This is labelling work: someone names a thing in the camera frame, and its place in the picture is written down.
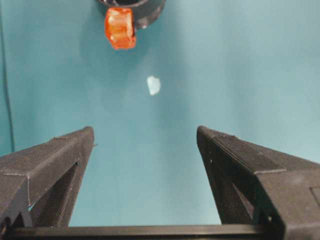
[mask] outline teal surface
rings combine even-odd
[[[4,55],[2,33],[0,34],[0,156],[9,154],[13,150],[10,128],[10,103],[8,102],[6,82],[6,60]]]
[[[198,125],[320,160],[318,0],[168,0],[129,51],[94,0],[1,4],[16,149],[95,130],[74,226],[219,223]]]

